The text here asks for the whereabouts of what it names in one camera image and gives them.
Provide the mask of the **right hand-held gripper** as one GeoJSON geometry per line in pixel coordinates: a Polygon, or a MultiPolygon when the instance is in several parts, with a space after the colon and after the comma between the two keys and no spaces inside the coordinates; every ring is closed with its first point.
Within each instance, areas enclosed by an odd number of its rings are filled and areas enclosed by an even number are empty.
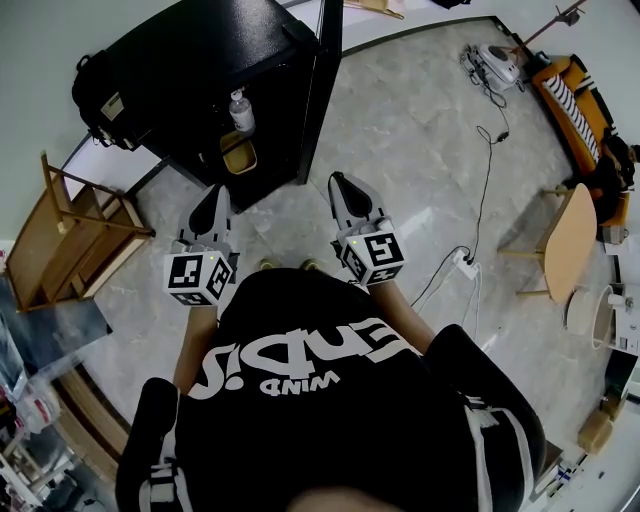
{"type": "Polygon", "coordinates": [[[359,178],[339,171],[329,177],[328,191],[339,228],[332,246],[341,264],[364,287],[394,280],[406,258],[380,194],[359,178]]]}

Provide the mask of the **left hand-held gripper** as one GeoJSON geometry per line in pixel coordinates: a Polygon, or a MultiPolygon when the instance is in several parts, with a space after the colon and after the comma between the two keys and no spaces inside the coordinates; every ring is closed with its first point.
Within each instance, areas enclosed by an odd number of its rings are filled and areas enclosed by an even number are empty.
{"type": "Polygon", "coordinates": [[[226,186],[201,191],[182,212],[177,239],[164,257],[163,291],[188,307],[217,306],[235,282],[239,254],[225,240],[230,230],[231,204],[226,186]]]}

